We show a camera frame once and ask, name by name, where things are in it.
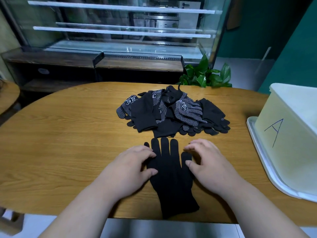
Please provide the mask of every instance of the white plastic bin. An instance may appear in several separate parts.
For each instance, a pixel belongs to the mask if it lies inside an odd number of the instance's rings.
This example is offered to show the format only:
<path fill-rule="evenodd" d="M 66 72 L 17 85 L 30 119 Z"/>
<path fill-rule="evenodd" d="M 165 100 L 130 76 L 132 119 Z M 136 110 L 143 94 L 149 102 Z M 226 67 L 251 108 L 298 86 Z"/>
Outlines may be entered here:
<path fill-rule="evenodd" d="M 280 190 L 317 202 L 317 88 L 273 83 L 270 91 L 254 124 L 257 139 Z"/>

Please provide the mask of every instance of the dark green wall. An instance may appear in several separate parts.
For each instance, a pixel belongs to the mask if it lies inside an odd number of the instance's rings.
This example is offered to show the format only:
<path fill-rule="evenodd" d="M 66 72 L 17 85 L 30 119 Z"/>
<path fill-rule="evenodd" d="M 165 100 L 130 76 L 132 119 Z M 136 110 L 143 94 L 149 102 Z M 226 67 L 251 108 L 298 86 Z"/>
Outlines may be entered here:
<path fill-rule="evenodd" d="M 317 87 L 317 0 L 311 3 L 259 92 L 269 93 L 275 82 Z"/>
<path fill-rule="evenodd" d="M 276 59 L 311 0 L 244 0 L 240 27 L 227 30 L 219 57 Z"/>

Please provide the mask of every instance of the wooden chair leg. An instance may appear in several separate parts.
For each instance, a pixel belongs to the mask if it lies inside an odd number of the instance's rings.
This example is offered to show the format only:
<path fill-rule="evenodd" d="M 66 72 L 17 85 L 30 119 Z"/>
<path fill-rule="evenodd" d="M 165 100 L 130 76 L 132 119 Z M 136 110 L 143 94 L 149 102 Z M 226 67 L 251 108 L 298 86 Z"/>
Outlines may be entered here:
<path fill-rule="evenodd" d="M 0 231 L 8 234 L 15 235 L 22 231 L 24 214 L 12 212 L 11 219 L 3 217 L 5 208 L 0 207 Z"/>

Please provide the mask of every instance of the pile of gloves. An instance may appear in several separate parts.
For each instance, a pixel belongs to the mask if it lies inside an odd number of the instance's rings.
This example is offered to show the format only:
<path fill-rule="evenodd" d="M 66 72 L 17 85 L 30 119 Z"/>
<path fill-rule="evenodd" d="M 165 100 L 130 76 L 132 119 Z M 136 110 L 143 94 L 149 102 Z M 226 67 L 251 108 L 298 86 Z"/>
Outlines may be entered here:
<path fill-rule="evenodd" d="M 131 95 L 117 108 L 121 119 L 138 132 L 152 130 L 155 138 L 174 137 L 177 132 L 194 136 L 202 130 L 210 135 L 228 133 L 225 114 L 206 99 L 195 102 L 178 86 Z"/>
<path fill-rule="evenodd" d="M 155 159 L 146 160 L 146 168 L 154 168 L 158 173 L 150 178 L 150 182 L 158 194 L 163 219 L 181 213 L 191 213 L 199 210 L 192 195 L 193 174 L 185 164 L 192 160 L 192 155 L 182 152 L 182 166 L 179 162 L 178 141 L 161 138 L 161 149 L 158 139 L 151 140 L 151 148 L 156 154 Z"/>

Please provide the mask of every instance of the person's right arm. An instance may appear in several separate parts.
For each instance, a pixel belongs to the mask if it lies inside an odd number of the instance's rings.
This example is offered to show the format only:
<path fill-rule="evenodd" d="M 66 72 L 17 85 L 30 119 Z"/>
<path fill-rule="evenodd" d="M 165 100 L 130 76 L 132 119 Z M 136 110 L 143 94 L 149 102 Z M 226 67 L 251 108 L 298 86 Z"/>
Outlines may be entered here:
<path fill-rule="evenodd" d="M 184 149 L 199 154 L 200 165 L 191 160 L 186 161 L 186 165 L 204 187 L 229 204 L 246 238 L 308 237 L 257 188 L 244 180 L 213 143 L 193 140 Z"/>

